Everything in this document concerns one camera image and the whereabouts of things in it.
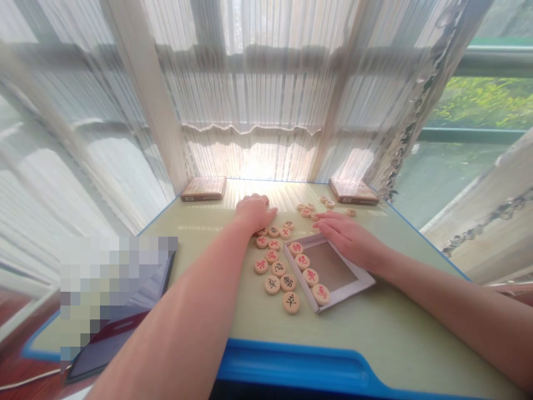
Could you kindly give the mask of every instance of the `finger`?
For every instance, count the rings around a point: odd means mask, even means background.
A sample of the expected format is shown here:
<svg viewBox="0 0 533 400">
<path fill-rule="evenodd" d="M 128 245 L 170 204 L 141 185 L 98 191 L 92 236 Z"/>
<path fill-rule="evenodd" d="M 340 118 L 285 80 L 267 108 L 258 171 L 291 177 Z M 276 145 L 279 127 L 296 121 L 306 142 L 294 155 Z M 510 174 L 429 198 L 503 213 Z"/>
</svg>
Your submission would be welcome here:
<svg viewBox="0 0 533 400">
<path fill-rule="evenodd" d="M 329 210 L 328 212 L 320 213 L 320 214 L 317 214 L 316 216 L 319 218 L 323 218 L 323 219 L 327 219 L 327 218 L 328 219 L 345 219 L 346 217 L 346 215 L 344 214 L 340 214 L 340 213 L 329 211 Z"/>
<path fill-rule="evenodd" d="M 334 245 L 336 245 L 339 250 L 350 246 L 350 241 L 329 224 L 318 222 L 315 225 L 317 225 L 318 229 L 326 237 L 326 239 L 330 240 Z"/>
<path fill-rule="evenodd" d="M 272 207 L 270 210 L 268 210 L 266 212 L 266 214 L 269 217 L 269 221 L 268 221 L 269 223 L 274 219 L 274 217 L 276 216 L 277 212 L 278 212 L 278 208 L 277 207 Z"/>
<path fill-rule="evenodd" d="M 330 218 L 330 219 L 321 219 L 320 221 L 316 222 L 314 225 L 313 225 L 313 228 L 318 228 L 318 225 L 319 224 L 326 224 L 328 225 L 329 227 L 335 229 L 337 232 L 339 232 L 340 234 L 343 233 L 343 230 L 344 230 L 344 222 L 343 221 L 339 221 L 338 219 L 333 219 L 333 218 Z"/>
</svg>

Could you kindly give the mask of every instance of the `white curtain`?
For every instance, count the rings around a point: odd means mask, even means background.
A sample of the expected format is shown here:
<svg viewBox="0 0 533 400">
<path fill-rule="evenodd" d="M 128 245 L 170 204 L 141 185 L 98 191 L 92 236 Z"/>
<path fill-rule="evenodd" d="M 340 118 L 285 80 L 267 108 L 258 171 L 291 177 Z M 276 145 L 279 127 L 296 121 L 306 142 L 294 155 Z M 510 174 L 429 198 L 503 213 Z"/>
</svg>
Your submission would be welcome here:
<svg viewBox="0 0 533 400">
<path fill-rule="evenodd" d="M 473 281 L 488 284 L 531 273 L 532 226 L 533 128 L 421 231 Z"/>
<path fill-rule="evenodd" d="M 387 196 L 488 7 L 3 1 L 3 262 L 57 282 L 61 237 L 136 234 L 194 176 Z"/>
</svg>

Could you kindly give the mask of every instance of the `pixelated area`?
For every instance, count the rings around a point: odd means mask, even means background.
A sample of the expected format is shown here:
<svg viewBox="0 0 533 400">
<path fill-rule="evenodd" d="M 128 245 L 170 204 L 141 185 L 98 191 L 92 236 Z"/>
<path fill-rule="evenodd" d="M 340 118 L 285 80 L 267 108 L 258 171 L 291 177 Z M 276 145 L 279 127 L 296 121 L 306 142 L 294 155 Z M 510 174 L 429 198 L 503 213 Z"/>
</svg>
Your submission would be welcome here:
<svg viewBox="0 0 533 400">
<path fill-rule="evenodd" d="M 177 237 L 65 238 L 61 361 L 70 362 L 178 249 Z"/>
</svg>

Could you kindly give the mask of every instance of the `green foliage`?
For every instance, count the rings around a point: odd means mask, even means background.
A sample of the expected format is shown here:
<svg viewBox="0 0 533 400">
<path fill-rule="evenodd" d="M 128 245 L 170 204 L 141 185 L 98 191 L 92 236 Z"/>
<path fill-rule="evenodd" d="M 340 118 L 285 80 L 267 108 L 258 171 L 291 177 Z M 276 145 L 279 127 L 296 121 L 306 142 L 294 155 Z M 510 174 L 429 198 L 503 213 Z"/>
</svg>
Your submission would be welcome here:
<svg viewBox="0 0 533 400">
<path fill-rule="evenodd" d="M 533 127 L 533 79 L 454 77 L 433 111 L 431 127 Z"/>
</svg>

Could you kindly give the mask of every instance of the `light green tabletop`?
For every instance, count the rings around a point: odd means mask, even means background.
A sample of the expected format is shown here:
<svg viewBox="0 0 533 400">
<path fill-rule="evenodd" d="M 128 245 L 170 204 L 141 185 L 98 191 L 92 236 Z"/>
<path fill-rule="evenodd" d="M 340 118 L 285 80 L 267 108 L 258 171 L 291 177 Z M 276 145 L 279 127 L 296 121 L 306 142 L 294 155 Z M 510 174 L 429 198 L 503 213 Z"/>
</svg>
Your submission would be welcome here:
<svg viewBox="0 0 533 400">
<path fill-rule="evenodd" d="M 291 219 L 291 239 L 316 233 L 313 221 L 296 211 L 299 202 L 325 209 L 320 196 L 332 197 L 329 186 L 309 183 L 229 179 L 221 201 L 184 203 L 176 200 L 143 236 L 178 236 L 170 283 L 188 268 L 233 215 L 246 194 L 266 194 L 279 208 L 273 226 Z M 460 273 L 388 204 L 376 207 L 338 204 L 335 211 L 352 207 L 357 220 L 388 246 L 435 268 Z M 500 372 L 462 343 L 422 308 L 383 281 L 331 309 L 315 314 L 300 288 L 300 312 L 283 311 L 281 294 L 266 294 L 265 276 L 253 271 L 262 257 L 250 240 L 244 260 L 231 337 L 254 341 L 352 349 L 361 353 L 387 386 L 417 392 L 483 398 L 522 398 L 525 395 Z M 280 252 L 280 259 L 286 261 Z"/>
</svg>

